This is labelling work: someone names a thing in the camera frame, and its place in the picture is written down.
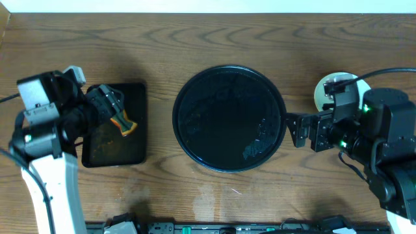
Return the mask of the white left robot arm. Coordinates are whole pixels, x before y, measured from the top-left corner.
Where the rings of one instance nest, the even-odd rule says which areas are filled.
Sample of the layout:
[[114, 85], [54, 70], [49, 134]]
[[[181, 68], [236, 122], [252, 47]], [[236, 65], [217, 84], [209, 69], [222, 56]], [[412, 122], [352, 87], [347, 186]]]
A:
[[17, 81], [25, 110], [16, 117], [7, 155], [21, 167], [39, 233], [86, 233], [75, 141], [110, 120], [123, 136], [137, 127], [124, 95], [106, 84], [87, 93], [80, 67]]

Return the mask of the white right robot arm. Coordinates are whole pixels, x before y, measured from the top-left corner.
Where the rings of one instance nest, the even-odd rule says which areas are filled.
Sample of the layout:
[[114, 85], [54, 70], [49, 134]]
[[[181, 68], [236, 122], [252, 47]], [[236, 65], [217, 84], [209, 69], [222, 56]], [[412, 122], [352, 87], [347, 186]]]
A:
[[395, 233], [415, 232], [415, 104], [401, 90], [357, 88], [334, 92], [316, 114], [288, 113], [295, 147], [311, 141], [315, 152], [339, 149], [363, 166], [353, 171], [386, 210]]

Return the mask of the pale green plate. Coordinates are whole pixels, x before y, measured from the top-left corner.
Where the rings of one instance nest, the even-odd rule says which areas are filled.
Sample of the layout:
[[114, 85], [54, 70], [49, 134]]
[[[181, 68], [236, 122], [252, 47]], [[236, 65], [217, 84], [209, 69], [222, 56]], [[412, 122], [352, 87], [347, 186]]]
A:
[[[314, 92], [314, 101], [317, 110], [323, 111], [324, 104], [334, 104], [334, 100], [332, 97], [325, 96], [324, 93], [324, 84], [325, 83], [332, 83], [337, 81], [344, 81], [344, 80], [351, 80], [356, 79], [357, 75], [347, 72], [335, 72], [331, 73], [325, 77], [323, 77], [319, 82], [318, 85], [315, 87]], [[371, 87], [364, 81], [360, 80], [357, 83], [357, 89], [359, 94], [359, 108], [361, 109], [363, 103], [363, 95], [366, 91], [370, 90]]]

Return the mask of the orange green sponge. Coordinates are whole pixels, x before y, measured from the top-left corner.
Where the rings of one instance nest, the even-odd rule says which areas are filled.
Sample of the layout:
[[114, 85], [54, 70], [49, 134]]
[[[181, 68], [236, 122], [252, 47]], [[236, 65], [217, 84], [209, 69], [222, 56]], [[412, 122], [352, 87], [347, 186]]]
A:
[[110, 120], [120, 130], [123, 137], [130, 135], [138, 127], [136, 122], [129, 119], [125, 110], [115, 114]]

